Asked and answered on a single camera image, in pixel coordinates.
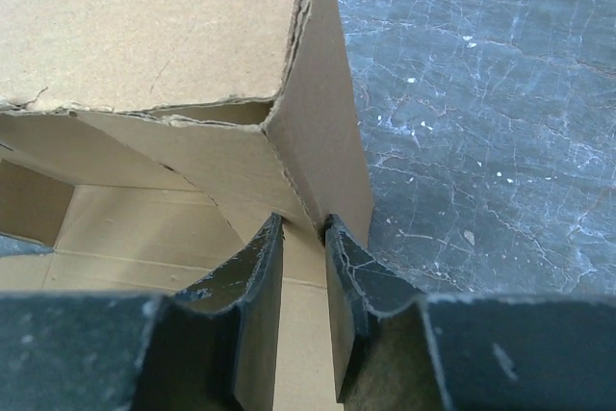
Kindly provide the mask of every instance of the brown cardboard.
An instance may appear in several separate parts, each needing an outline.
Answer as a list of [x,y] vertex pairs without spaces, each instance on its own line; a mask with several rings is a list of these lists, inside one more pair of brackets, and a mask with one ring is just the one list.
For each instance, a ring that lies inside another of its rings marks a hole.
[[279,213],[275,409],[339,409],[321,229],[337,213],[365,243],[372,196],[337,0],[0,15],[0,232],[55,247],[0,259],[0,289],[172,293]]

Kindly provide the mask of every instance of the gap in cardboard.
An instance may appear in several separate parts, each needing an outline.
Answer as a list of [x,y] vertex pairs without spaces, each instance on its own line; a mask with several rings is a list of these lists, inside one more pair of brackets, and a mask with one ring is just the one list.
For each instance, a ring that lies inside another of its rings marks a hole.
[[148,112],[150,116],[170,119],[189,119],[196,122],[233,125],[260,125],[270,114],[273,102],[244,102],[235,104],[185,106]]

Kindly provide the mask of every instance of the cracked floor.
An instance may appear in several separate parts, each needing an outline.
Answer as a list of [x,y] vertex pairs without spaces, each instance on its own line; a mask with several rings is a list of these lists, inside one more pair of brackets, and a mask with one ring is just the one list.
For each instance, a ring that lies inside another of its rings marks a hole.
[[340,9],[375,256],[429,292],[616,293],[616,0]]

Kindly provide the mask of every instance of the corrugated cardboard edge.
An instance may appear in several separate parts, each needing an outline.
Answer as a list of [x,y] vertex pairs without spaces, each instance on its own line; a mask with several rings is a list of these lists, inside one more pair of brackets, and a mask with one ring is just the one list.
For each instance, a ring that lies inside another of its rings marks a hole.
[[[338,0],[301,0],[290,53],[264,133],[317,232],[336,213],[366,244],[372,191]],[[304,80],[321,86],[304,88]]]

